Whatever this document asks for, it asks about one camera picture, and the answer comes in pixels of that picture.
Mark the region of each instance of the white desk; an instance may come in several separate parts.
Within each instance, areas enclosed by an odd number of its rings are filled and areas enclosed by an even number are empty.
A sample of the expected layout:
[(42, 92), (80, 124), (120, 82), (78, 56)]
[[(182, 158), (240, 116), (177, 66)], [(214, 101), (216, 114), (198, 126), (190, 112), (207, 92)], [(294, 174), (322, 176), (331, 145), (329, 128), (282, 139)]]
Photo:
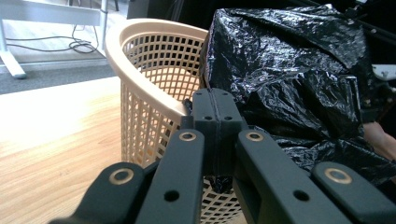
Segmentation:
[(98, 50), (104, 54), (107, 22), (107, 1), (102, 0), (100, 10), (52, 5), (24, 0), (0, 1), (0, 58), (15, 78), (26, 78), (21, 66), (7, 48), (3, 20), (42, 21), (78, 25), (100, 26)]

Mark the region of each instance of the basket mesh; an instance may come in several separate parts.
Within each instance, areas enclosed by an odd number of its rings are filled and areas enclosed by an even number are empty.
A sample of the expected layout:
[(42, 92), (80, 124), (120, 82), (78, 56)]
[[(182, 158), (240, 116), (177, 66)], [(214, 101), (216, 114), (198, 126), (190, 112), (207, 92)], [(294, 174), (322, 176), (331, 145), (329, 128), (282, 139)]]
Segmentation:
[[(199, 88), (201, 39), (175, 34), (139, 35), (123, 46), (131, 64), (161, 90), (182, 101)], [(121, 84), (122, 160), (147, 167), (160, 159), (178, 125)], [(217, 194), (204, 180), (202, 223), (226, 223), (241, 214), (232, 192)]]

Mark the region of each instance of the metal ring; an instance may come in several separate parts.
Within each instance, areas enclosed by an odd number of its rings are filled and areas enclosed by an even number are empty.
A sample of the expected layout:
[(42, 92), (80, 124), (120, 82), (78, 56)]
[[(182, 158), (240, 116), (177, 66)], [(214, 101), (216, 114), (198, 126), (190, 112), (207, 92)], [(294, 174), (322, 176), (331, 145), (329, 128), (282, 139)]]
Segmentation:
[(250, 132), (246, 135), (247, 139), (253, 142), (260, 142), (264, 140), (264, 137), (260, 133)]
[[(334, 176), (332, 173), (337, 173), (343, 178), (339, 178), (337, 176)], [(324, 174), (332, 181), (339, 183), (339, 184), (350, 184), (352, 183), (352, 177), (350, 177), (349, 174), (347, 174), (345, 171), (342, 171), (340, 169), (335, 169), (335, 168), (327, 168), (324, 171)]]
[(195, 140), (197, 138), (197, 135), (195, 133), (181, 133), (178, 138), (182, 141), (190, 142)]
[[(121, 172), (125, 172), (127, 174), (127, 176), (125, 176), (123, 179), (117, 179), (116, 175), (121, 173)], [(134, 171), (133, 170), (131, 170), (129, 168), (121, 168), (121, 169), (118, 169), (118, 170), (114, 171), (110, 175), (108, 180), (113, 185), (123, 185), (125, 183), (128, 183), (130, 180), (132, 180), (133, 177), (134, 177)]]

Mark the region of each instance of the table leg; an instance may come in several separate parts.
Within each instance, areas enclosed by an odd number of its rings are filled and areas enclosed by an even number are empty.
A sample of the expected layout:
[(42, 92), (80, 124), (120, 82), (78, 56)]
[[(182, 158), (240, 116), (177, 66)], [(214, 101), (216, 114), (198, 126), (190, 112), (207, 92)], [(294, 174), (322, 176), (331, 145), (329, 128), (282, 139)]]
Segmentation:
[(4, 65), (8, 69), (9, 73), (18, 79), (26, 78), (21, 66), (18, 64), (17, 60), (14, 58), (12, 53), (7, 48), (6, 37), (4, 35), (3, 20), (0, 18), (0, 58), (2, 59)]

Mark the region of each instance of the person's hand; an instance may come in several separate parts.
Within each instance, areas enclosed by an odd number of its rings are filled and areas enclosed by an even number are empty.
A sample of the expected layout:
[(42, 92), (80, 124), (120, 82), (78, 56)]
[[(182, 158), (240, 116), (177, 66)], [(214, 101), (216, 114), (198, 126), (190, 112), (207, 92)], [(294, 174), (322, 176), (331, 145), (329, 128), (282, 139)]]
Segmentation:
[(396, 139), (385, 133), (377, 122), (365, 123), (363, 128), (364, 139), (374, 148), (375, 153), (390, 161), (396, 161)]

